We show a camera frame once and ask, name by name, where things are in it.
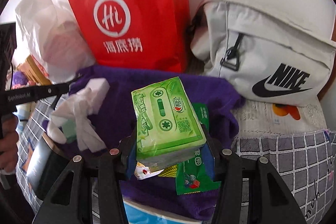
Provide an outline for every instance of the haidilao shopping bag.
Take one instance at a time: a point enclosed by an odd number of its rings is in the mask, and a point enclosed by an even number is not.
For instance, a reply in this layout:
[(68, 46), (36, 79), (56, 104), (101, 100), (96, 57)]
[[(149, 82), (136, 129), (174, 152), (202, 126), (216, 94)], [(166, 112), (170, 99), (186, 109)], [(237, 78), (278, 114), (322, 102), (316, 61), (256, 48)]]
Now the haidilao shopping bag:
[(69, 0), (101, 65), (181, 72), (188, 0)]

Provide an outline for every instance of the silver bolt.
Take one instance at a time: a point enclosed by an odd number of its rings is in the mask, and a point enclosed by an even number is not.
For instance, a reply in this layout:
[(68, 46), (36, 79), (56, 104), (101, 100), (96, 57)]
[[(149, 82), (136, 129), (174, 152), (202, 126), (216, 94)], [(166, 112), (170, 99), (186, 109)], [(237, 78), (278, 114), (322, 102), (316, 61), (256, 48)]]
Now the silver bolt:
[(82, 157), (77, 155), (77, 156), (74, 156), (73, 159), (72, 159), (74, 162), (79, 162), (82, 160)]
[(110, 150), (111, 155), (118, 155), (119, 154), (119, 149), (118, 148), (113, 148)]
[(266, 157), (260, 157), (259, 160), (262, 164), (268, 163), (268, 158), (266, 158)]
[(230, 156), (232, 154), (232, 151), (230, 149), (223, 149), (222, 153), (226, 156)]

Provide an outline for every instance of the human hand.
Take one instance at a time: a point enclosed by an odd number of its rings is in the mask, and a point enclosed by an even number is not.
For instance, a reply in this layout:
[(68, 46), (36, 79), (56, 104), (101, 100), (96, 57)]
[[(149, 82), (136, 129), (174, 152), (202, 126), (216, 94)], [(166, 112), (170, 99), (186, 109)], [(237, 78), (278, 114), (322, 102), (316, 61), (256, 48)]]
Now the human hand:
[(13, 115), (10, 119), (2, 123), (2, 134), (4, 138), (0, 140), (0, 170), (4, 169), (6, 172), (15, 170), (18, 161), (17, 155), (17, 141), (19, 136), (16, 132), (18, 118)]

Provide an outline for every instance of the yellow mesh pattern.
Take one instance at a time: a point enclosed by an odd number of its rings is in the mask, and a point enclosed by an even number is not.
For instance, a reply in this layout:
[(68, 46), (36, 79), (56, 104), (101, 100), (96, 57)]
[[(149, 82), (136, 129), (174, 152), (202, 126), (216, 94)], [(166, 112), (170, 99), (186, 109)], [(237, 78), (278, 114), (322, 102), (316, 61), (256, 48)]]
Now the yellow mesh pattern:
[(168, 177), (168, 178), (176, 178), (177, 173), (177, 165), (169, 166), (164, 169), (162, 173), (160, 173), (159, 177)]

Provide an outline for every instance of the purple towel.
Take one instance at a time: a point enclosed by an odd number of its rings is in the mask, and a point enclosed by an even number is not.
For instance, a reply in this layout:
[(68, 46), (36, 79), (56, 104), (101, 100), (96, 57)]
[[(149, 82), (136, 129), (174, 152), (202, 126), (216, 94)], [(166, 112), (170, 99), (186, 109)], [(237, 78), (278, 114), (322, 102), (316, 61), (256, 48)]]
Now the purple towel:
[[(230, 110), (244, 104), (244, 99), (225, 79), (185, 75), (163, 71), (131, 70), (95, 65), (79, 71), (83, 76), (71, 86), (69, 94), (83, 89), (91, 78), (106, 78), (110, 90), (98, 115), (90, 116), (97, 134), (108, 149), (118, 147), (122, 138), (129, 136), (135, 125), (131, 91), (179, 76), (192, 103), (204, 103), (209, 108), (210, 135), (230, 148), (238, 134), (238, 123)], [(79, 153), (76, 142), (60, 145), (68, 156)], [(81, 153), (90, 154), (89, 150)], [(138, 181), (120, 182), (123, 196), (144, 205), (176, 213), (197, 220), (209, 220), (214, 211), (218, 191), (176, 195), (175, 178), (152, 177)]]

